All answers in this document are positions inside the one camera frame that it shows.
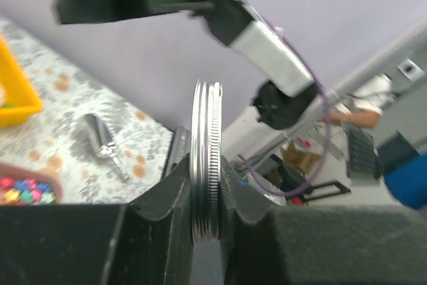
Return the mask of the silver jar lid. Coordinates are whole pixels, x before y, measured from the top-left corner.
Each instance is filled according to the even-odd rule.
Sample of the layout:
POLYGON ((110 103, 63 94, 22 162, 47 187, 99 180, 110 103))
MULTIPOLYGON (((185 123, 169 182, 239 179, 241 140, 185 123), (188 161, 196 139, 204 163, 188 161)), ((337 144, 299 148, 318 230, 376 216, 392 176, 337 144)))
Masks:
POLYGON ((189 178, 194 243, 220 237, 222 85, 198 81, 191 117, 189 178))

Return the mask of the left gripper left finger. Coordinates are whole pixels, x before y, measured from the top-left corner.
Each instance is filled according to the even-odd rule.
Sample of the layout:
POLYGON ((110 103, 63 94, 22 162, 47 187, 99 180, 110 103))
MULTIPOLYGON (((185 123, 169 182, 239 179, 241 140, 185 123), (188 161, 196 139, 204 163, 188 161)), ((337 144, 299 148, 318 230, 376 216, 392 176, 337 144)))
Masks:
POLYGON ((189 159, 128 204, 1 208, 2 284, 189 284, 189 159))

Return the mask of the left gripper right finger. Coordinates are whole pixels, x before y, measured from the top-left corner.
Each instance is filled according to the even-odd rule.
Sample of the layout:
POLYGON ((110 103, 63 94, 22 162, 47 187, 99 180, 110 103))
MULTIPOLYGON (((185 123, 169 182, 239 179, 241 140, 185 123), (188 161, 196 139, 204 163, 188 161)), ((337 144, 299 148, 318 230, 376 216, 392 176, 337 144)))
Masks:
POLYGON ((402 206, 280 206, 222 171, 226 284, 425 284, 426 222, 402 206))

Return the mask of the metal scoop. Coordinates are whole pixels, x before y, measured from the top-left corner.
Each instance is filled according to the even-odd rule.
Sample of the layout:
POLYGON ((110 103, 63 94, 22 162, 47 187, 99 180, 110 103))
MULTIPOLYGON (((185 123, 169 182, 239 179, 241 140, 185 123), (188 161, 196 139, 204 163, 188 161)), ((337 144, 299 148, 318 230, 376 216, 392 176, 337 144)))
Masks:
POLYGON ((113 162, 120 172, 121 181, 128 182, 130 176, 118 158, 117 144, 106 123, 94 113, 87 113, 83 118, 96 156, 113 162))

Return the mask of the pink tray colourful candies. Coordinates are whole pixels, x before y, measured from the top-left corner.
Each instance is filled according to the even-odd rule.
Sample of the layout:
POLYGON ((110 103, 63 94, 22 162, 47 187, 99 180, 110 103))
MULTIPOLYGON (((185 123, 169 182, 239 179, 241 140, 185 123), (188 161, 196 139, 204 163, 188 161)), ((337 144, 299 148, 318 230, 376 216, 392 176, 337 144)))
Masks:
POLYGON ((43 172, 1 162, 1 205, 60 204, 63 188, 43 172))

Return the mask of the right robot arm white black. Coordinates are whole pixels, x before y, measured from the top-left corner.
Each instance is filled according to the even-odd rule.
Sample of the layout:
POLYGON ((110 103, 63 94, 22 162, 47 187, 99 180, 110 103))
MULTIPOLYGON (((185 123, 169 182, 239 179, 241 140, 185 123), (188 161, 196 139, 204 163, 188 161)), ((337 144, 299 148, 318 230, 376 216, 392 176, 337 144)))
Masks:
POLYGON ((56 0, 59 22, 101 24, 188 11, 205 20, 222 45, 243 55, 267 77, 252 103, 258 121, 275 130, 297 124, 321 93, 296 50, 245 0, 56 0))

